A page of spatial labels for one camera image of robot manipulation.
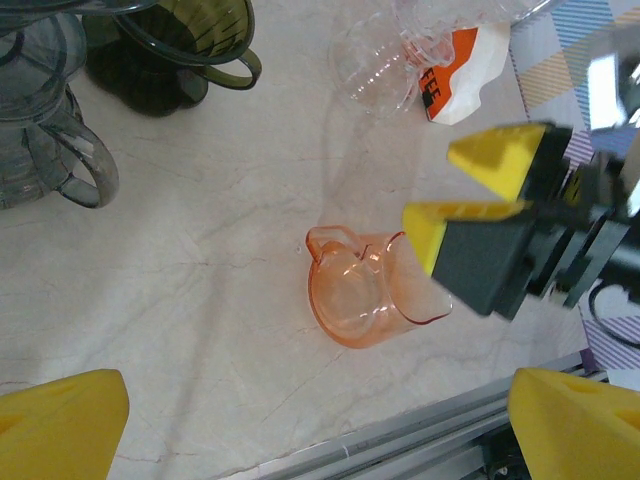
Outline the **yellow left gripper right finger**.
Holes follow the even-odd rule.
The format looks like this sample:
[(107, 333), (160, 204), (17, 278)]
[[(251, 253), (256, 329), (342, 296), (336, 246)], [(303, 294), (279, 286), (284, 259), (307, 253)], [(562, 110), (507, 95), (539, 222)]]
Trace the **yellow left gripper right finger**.
[(513, 377), (508, 416), (533, 479), (637, 479), (639, 393), (541, 369)]

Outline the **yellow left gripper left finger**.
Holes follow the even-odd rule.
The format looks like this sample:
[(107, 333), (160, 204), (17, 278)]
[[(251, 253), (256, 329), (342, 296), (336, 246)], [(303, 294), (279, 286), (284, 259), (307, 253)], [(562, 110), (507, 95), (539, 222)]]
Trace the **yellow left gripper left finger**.
[(128, 392), (114, 369), (3, 395), (1, 477), (105, 479), (128, 416)]

